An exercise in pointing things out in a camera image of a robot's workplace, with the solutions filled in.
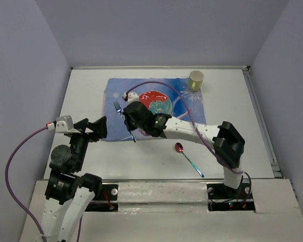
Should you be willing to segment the iridescent fork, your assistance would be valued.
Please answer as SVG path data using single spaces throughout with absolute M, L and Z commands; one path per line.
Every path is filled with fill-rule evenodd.
M 120 104 L 119 104 L 118 101 L 115 101 L 115 102 L 114 102 L 114 107 L 115 107 L 115 109 L 116 109 L 116 112 L 117 112 L 117 113 L 121 116 L 121 118 L 123 119 L 123 121 L 125 121 L 125 120 L 126 120 L 125 115 L 122 113 L 122 108 L 121 108 L 121 106 L 120 106 Z M 130 136 L 131 136 L 132 141 L 133 141 L 134 143 L 136 143 L 136 139 L 135 139 L 135 137 L 133 136 L 132 132 L 131 132 L 131 131 L 128 131 L 128 132 L 129 132 L 129 134 L 130 134 Z

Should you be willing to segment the red and blue plate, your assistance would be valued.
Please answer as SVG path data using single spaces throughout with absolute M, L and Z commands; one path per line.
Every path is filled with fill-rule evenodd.
M 147 91 L 139 96 L 139 101 L 143 103 L 153 114 L 171 114 L 173 105 L 171 99 L 159 91 Z

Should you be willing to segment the blue princess print cloth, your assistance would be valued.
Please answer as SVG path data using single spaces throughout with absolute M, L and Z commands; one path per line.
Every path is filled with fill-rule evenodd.
M 111 78 L 108 80 L 104 94 L 103 115 L 107 117 L 107 141 L 130 141 L 131 136 L 127 131 L 124 121 L 116 112 L 114 102 L 118 101 L 121 108 L 127 106 L 123 100 L 123 94 L 130 88 L 147 82 L 157 81 L 158 83 L 149 83 L 133 89 L 138 95 L 147 91 L 159 91 L 167 95 L 173 105 L 170 115 L 184 121 L 190 121 L 187 109 L 190 110 L 193 120 L 199 124 L 206 123 L 204 111 L 203 96 L 200 90 L 191 92 L 188 89 L 188 78 L 164 78 L 164 79 L 125 79 Z

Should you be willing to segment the iridescent spoon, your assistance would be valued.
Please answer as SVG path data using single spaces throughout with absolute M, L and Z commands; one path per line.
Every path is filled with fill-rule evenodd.
M 198 169 L 198 167 L 184 153 L 184 148 L 183 148 L 182 144 L 177 142 L 174 147 L 178 153 L 182 154 L 187 159 L 187 161 L 192 165 L 192 167 L 196 170 L 196 172 L 200 175 L 200 177 L 205 178 L 204 174 Z

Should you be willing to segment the white cup yellow handle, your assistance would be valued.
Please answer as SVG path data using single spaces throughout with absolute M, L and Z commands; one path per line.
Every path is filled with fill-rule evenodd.
M 204 74 L 201 71 L 192 71 L 189 74 L 187 86 L 191 92 L 197 92 L 203 83 Z

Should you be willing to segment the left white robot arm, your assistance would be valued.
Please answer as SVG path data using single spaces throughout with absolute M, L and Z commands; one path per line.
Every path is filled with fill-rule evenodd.
M 50 154 L 39 237 L 43 241 L 70 241 L 87 206 L 103 190 L 101 177 L 77 173 L 82 170 L 89 143 L 107 137 L 107 118 L 103 116 L 92 123 L 85 118 L 73 123 L 67 115 L 57 118 L 54 126 L 56 133 L 70 138 L 70 143 L 56 146 Z

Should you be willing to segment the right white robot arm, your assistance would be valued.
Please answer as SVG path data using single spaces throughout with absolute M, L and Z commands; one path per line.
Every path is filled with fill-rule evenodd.
M 220 125 L 203 125 L 187 122 L 169 114 L 153 114 L 139 101 L 124 108 L 124 124 L 129 131 L 143 130 L 154 138 L 185 140 L 205 145 L 223 166 L 223 194 L 233 198 L 241 191 L 243 171 L 241 158 L 245 140 L 230 122 Z

